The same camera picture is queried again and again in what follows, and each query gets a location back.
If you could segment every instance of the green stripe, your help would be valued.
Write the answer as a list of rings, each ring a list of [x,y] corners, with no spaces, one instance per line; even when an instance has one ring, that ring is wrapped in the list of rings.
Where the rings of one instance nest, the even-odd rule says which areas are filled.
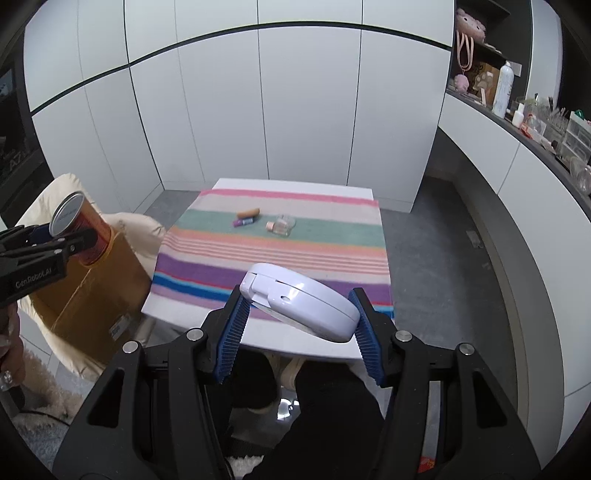
[[[256,237],[280,238],[265,230],[267,222],[275,220],[273,215],[259,215],[255,223],[234,228],[233,213],[187,210],[175,224],[185,230],[198,232],[227,233]],[[333,222],[312,218],[297,218],[295,227],[286,241],[306,241],[324,244],[355,245],[357,247],[385,248],[381,225],[363,223]]]

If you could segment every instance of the metal can lid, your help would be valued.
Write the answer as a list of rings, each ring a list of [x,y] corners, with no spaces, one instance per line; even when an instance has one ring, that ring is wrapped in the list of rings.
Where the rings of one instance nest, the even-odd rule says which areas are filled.
[[[59,236],[70,227],[80,213],[84,200],[84,193],[74,192],[70,193],[60,203],[49,223],[49,234],[51,236]]]

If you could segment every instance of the sticker label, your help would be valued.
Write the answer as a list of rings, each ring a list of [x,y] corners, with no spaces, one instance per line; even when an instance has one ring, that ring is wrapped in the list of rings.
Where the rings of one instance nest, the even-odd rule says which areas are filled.
[[[109,329],[111,338],[114,341],[123,335],[123,332],[127,330],[127,327],[131,323],[131,316],[129,314],[122,315],[119,320]]]

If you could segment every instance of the white cabinet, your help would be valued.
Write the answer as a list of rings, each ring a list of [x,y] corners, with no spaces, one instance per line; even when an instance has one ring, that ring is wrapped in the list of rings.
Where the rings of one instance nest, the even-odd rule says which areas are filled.
[[[129,61],[177,41],[174,0],[125,0]]]
[[[205,180],[267,179],[257,32],[198,41],[178,53]]]
[[[77,0],[41,6],[25,29],[23,61],[31,110],[82,81]]]
[[[131,67],[148,143],[165,189],[200,190],[203,173],[187,112],[177,49]]]
[[[331,27],[259,31],[271,179],[346,184],[360,34]]]
[[[453,44],[454,0],[363,0],[363,23]]]
[[[78,45],[85,80],[125,65],[123,2],[79,0]]]
[[[258,0],[259,23],[302,20],[361,23],[361,0]]]
[[[591,382],[591,223],[573,195],[524,145],[499,197],[544,280],[560,337],[564,394],[569,395]]]
[[[33,124],[54,177],[76,175],[105,213],[129,211],[96,134],[84,87],[45,107]]]
[[[256,25],[256,0],[176,0],[178,41]]]
[[[449,93],[445,95],[439,127],[468,156],[495,193],[499,193],[519,140]]]
[[[560,441],[558,442],[558,449],[569,439],[570,434],[573,433],[585,410],[591,401],[591,384],[581,388],[570,394],[564,399],[564,416],[562,420],[562,431],[560,432]]]
[[[86,95],[100,144],[122,200],[131,211],[160,185],[139,119],[129,70],[86,85]]]
[[[445,91],[449,52],[393,35],[364,31],[348,185],[370,187],[410,211],[431,151]],[[413,59],[429,65],[409,77]]]

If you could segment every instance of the metal screw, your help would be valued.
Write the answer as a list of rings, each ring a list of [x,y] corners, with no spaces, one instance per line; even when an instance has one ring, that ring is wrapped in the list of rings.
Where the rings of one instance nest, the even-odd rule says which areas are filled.
[[[196,342],[201,337],[203,337],[203,330],[201,330],[199,328],[194,328],[194,329],[191,329],[187,332],[187,338],[189,340],[191,340],[192,342]]]
[[[460,351],[464,355],[471,355],[474,353],[474,347],[472,345],[470,345],[469,343],[461,343],[460,344]]]
[[[138,342],[134,342],[130,340],[129,342],[125,342],[123,345],[123,351],[125,353],[134,353],[138,349]]]
[[[396,338],[401,342],[410,342],[413,339],[413,334],[406,330],[399,330],[396,332]]]

